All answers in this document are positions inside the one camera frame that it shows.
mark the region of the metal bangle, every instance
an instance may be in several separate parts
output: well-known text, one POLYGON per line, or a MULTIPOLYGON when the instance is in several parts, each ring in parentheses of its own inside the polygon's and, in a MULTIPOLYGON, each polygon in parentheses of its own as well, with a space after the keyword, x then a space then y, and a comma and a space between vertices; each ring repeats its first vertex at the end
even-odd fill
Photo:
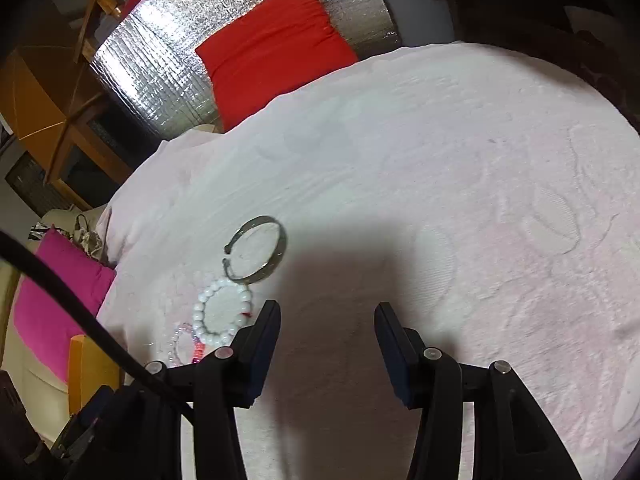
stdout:
POLYGON ((222 258, 222 267, 225 270, 225 276, 228 277, 232 282, 241 283, 243 285, 250 285, 251 283, 259 282, 263 280, 267 276, 269 276, 276 266, 280 263, 282 256, 284 254, 285 249, 287 248, 287 233, 284 230, 283 225, 278 222, 272 216, 257 216, 256 218, 252 218, 248 222, 246 222, 241 228, 236 231, 236 234, 233 235, 231 241, 225 245, 225 254, 231 254, 231 249, 234 244, 244 235, 247 231, 258 227, 262 224, 276 224, 278 226, 278 241, 276 243, 276 247, 271 253, 269 259, 264 263, 260 269, 256 270, 253 274, 249 274, 248 276, 236 276, 230 270, 231 262, 228 258, 222 258))

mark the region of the screw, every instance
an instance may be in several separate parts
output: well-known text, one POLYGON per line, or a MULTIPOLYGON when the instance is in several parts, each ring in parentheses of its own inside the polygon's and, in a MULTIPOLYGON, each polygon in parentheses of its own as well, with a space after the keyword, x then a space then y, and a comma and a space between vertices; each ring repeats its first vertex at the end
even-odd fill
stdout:
POLYGON ((501 374, 508 374, 511 372, 511 365, 507 361, 496 361, 494 363, 494 368, 501 374))
POLYGON ((437 348, 427 348, 422 354, 431 361, 437 361, 442 357, 442 352, 437 348))
POLYGON ((234 354, 234 349, 231 346, 221 346, 213 352, 218 359, 229 359, 234 354))
POLYGON ((162 364, 162 361, 151 361, 150 363, 146 364, 145 368, 147 372, 149 372, 152 375, 155 375, 162 371, 162 368, 164 368, 164 365, 162 364))

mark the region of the bed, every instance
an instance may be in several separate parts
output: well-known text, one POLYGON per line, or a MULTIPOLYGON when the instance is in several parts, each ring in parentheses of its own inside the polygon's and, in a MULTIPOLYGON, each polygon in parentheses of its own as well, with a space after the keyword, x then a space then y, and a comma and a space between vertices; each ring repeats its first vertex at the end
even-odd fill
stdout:
POLYGON ((114 197, 98 320, 140 362, 167 361, 223 246, 271 215, 289 245, 251 289, 283 320, 265 391, 237 412, 249 478, 406 474, 419 414, 394 397, 372 325, 389 301, 458 361, 509 361, 582 477, 610 479, 640 438, 638 160, 622 115, 547 62, 402 48, 224 136, 164 142, 114 197))

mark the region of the bracelet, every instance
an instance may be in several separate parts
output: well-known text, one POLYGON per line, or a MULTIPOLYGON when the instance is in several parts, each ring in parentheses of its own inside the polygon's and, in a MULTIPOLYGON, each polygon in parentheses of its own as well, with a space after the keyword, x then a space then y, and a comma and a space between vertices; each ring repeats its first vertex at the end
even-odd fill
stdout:
POLYGON ((178 344, 178 339, 180 335, 183 333, 189 334, 194 344, 198 343, 198 338, 193 333, 193 327, 189 323, 182 323, 181 325, 178 325, 175 329, 174 334, 171 336, 171 341, 169 341, 168 359, 169 359, 169 366, 171 367, 182 366, 184 364, 182 361, 180 361, 180 358, 178 357, 177 348, 176 348, 176 345, 178 344))
POLYGON ((197 342, 193 349, 193 357, 191 358, 191 364, 199 363, 204 357, 204 343, 197 342))
POLYGON ((258 225, 262 224, 276 224, 278 226, 278 241, 276 243, 276 247, 271 253, 271 256, 264 263, 260 269, 256 270, 253 274, 249 274, 248 276, 236 276, 230 270, 231 262, 228 258, 222 259, 222 267, 225 271, 225 276, 228 277, 232 282, 239 283, 241 285, 250 285, 251 283, 259 282, 263 280, 267 276, 269 276, 276 266, 280 263, 282 256, 284 254, 285 249, 287 248, 287 233, 284 230, 283 225, 278 222, 272 216, 257 216, 256 218, 252 218, 248 222, 246 222, 241 228, 236 231, 236 234, 233 235, 231 241, 225 246, 225 254, 231 254, 231 249, 234 244, 244 235, 247 231, 258 227, 258 225))
POLYGON ((251 292, 246 285, 238 285, 228 278, 220 278, 219 280, 211 283, 209 288, 198 295, 198 302, 193 305, 193 331, 197 339, 201 343, 215 348, 219 346, 227 346, 231 343, 239 329, 247 324, 251 317, 251 292), (242 307, 240 313, 236 316, 233 323, 227 326, 221 332, 211 332, 207 329, 204 323, 204 312, 209 303, 209 300, 216 295, 217 291, 231 286, 238 291, 242 307))

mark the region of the white bead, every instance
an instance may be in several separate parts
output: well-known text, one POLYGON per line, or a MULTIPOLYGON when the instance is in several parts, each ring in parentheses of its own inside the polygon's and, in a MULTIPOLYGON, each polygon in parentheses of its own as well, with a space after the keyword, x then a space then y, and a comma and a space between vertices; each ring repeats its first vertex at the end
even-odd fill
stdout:
POLYGON ((240 327, 245 326, 246 322, 247 322, 247 318, 243 314, 236 316, 236 318, 234 319, 234 323, 240 327))

